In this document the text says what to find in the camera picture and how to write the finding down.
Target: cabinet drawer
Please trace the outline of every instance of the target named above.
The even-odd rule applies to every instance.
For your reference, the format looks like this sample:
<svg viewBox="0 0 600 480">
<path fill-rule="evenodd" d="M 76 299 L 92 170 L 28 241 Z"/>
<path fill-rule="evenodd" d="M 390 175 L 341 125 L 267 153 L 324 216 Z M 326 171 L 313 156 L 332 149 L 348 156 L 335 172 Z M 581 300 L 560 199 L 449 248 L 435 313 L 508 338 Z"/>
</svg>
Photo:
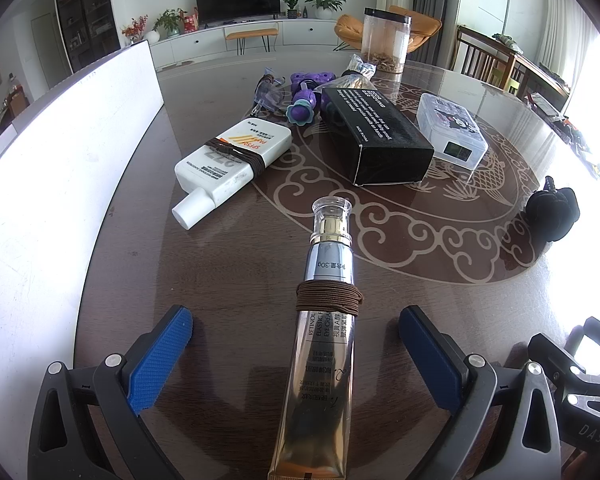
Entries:
<svg viewBox="0 0 600 480">
<path fill-rule="evenodd" d="M 173 49 L 173 59 L 176 62 L 206 56 L 207 54 L 226 52 L 226 42 L 224 41 L 224 30 L 222 28 L 192 32 L 176 38 L 170 43 Z"/>
<path fill-rule="evenodd" d="M 173 51 L 171 50 L 171 41 L 152 45 L 150 50 L 156 68 L 175 63 L 173 60 Z"/>
<path fill-rule="evenodd" d="M 337 45 L 333 31 L 335 22 L 308 22 L 289 20 L 283 22 L 283 44 L 285 45 Z"/>
</svg>

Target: white vase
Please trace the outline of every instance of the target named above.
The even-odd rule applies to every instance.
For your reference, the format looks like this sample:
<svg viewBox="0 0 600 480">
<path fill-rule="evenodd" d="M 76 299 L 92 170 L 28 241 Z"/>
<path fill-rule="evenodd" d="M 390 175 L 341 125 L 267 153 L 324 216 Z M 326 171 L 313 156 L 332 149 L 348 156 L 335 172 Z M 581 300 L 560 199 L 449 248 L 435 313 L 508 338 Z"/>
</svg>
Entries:
<svg viewBox="0 0 600 480">
<path fill-rule="evenodd" d="M 333 18 L 333 11 L 331 9 L 323 9 L 322 7 L 318 7 L 315 9 L 315 17 L 319 20 L 330 20 Z"/>
<path fill-rule="evenodd" d="M 160 41 L 160 32 L 157 30 L 148 30 L 145 32 L 144 38 L 152 45 Z"/>
</svg>

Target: transparent box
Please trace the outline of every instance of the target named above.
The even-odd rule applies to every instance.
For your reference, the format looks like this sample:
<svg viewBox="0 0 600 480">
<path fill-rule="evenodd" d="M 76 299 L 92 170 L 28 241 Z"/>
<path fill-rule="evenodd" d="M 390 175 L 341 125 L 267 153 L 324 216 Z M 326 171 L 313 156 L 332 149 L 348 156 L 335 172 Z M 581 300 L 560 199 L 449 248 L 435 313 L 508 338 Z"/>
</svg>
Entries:
<svg viewBox="0 0 600 480">
<path fill-rule="evenodd" d="M 433 145 L 433 156 L 475 170 L 489 145 L 463 106 L 432 94 L 422 94 L 418 127 Z"/>
<path fill-rule="evenodd" d="M 410 16 L 367 7 L 362 31 L 362 59 L 383 72 L 402 73 L 410 31 Z"/>
</svg>

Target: dark glass cabinet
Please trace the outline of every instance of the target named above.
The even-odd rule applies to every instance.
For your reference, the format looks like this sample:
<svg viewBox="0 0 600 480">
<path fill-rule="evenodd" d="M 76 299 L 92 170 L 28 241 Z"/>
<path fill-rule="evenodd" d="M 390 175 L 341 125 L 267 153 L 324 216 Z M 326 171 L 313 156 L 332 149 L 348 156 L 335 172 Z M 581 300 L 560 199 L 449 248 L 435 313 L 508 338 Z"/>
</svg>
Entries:
<svg viewBox="0 0 600 480">
<path fill-rule="evenodd" d="M 56 6 L 74 72 L 120 48 L 110 0 L 56 0 Z"/>
</svg>

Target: jar lid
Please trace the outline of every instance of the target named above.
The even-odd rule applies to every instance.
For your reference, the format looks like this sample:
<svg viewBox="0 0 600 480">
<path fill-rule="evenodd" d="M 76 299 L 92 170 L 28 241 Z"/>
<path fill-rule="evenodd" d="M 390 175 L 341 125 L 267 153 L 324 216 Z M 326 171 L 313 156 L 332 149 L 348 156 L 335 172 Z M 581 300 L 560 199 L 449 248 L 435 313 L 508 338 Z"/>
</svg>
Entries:
<svg viewBox="0 0 600 480">
<path fill-rule="evenodd" d="M 403 16 L 402 14 L 389 12 L 388 10 L 372 9 L 371 7 L 365 7 L 365 14 L 367 16 L 373 16 L 374 18 L 391 20 L 392 22 L 411 23 L 411 16 Z"/>
</svg>

